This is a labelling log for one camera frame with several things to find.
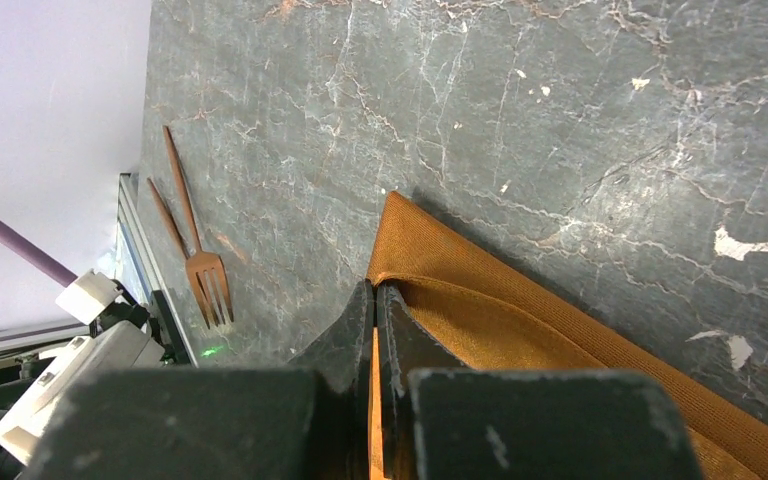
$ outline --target purple pole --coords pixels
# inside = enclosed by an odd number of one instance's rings
[[[0,242],[64,287],[69,286],[76,278],[78,278],[77,275],[69,271],[69,269],[64,267],[60,262],[51,258],[51,256],[37,248],[36,245],[29,242],[28,239],[20,235],[16,230],[7,226],[1,220]]]

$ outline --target fork head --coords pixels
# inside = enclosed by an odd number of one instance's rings
[[[187,259],[186,269],[190,287],[208,328],[211,323],[218,326],[233,322],[231,292],[219,255],[198,252]]]

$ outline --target fork handle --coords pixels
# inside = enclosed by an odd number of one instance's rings
[[[198,229],[196,228],[196,218],[193,215],[193,205],[190,203],[190,195],[187,193],[187,185],[184,183],[184,169],[181,167],[181,159],[178,157],[178,150],[172,141],[172,132],[169,127],[163,126],[163,137],[166,140],[166,152],[169,154],[169,162],[172,164],[172,174],[175,177],[175,185],[178,186],[178,195],[181,197],[181,203],[184,204],[184,213],[187,217],[187,224],[190,226],[190,232],[193,235],[193,244],[196,253],[201,252],[201,240],[198,238]]]
[[[186,260],[189,255],[187,249],[184,247],[184,240],[181,238],[181,232],[178,231],[178,227],[175,225],[175,220],[172,218],[172,214],[169,212],[169,208],[163,202],[160,197],[160,192],[157,191],[157,187],[154,186],[154,182],[151,178],[146,178],[148,182],[149,190],[151,190],[151,196],[154,197],[154,204],[157,206],[157,212],[160,214],[160,218],[163,219],[163,224],[166,225],[166,230],[169,231],[169,236],[172,237],[172,243],[178,245],[181,250],[181,256]]]

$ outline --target cloth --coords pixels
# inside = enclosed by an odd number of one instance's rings
[[[766,425],[398,193],[387,197],[367,278],[374,285],[397,282],[414,318],[473,368],[642,371],[657,379],[681,409],[707,478],[768,478]],[[376,463],[381,457],[374,453],[380,444],[372,441],[370,448],[373,478],[380,478]]]

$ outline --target white wall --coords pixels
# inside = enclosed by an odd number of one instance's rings
[[[150,0],[0,0],[0,218],[76,273],[113,241],[139,161]],[[66,318],[0,245],[0,329]]]

